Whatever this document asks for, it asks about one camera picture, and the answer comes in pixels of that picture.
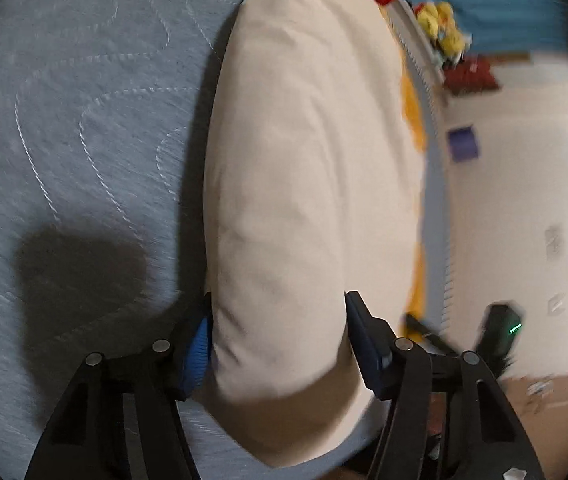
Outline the dark red cushion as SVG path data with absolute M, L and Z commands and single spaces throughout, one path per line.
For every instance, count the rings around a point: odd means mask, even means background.
M 467 56 L 444 71 L 444 88 L 454 96 L 482 93 L 501 89 L 491 73 L 488 58 L 482 55 Z

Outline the purple folder on wall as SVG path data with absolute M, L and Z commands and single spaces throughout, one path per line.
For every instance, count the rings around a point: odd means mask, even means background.
M 454 128 L 447 132 L 448 147 L 454 162 L 478 159 L 479 144 L 472 126 Z

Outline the yellow plush toys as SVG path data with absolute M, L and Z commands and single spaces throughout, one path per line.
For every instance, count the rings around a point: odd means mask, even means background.
M 413 9 L 418 24 L 444 64 L 456 65 L 470 50 L 472 35 L 456 24 L 454 10 L 447 1 L 425 1 Z

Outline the beige and orange hooded jacket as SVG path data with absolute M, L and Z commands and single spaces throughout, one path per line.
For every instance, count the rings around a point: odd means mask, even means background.
M 426 141 L 378 3 L 242 2 L 207 141 L 205 403 L 261 463 L 331 452 L 368 409 L 345 296 L 391 325 L 412 304 Z

